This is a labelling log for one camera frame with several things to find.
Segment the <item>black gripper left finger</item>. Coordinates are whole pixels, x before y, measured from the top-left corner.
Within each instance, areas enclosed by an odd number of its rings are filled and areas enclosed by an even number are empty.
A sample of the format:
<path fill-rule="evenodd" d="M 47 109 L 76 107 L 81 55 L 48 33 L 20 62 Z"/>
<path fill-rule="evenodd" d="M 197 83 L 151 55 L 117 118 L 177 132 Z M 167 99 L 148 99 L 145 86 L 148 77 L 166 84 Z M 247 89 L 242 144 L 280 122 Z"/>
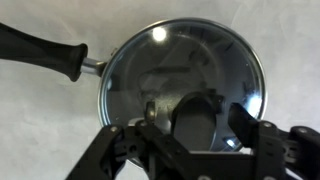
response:
<path fill-rule="evenodd" d="M 146 108 L 145 108 L 145 119 L 154 124 L 156 120 L 156 105 L 154 101 L 149 101 L 146 103 Z"/>

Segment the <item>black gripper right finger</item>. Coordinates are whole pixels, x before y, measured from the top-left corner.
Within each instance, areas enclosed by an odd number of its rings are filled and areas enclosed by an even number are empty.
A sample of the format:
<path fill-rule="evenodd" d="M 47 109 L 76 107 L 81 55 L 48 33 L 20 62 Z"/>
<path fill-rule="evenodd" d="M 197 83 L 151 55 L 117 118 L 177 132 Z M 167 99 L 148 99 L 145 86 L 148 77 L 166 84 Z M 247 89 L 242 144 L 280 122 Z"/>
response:
<path fill-rule="evenodd" d="M 252 147 L 257 134 L 258 121 L 239 103 L 229 108 L 228 125 L 244 147 Z"/>

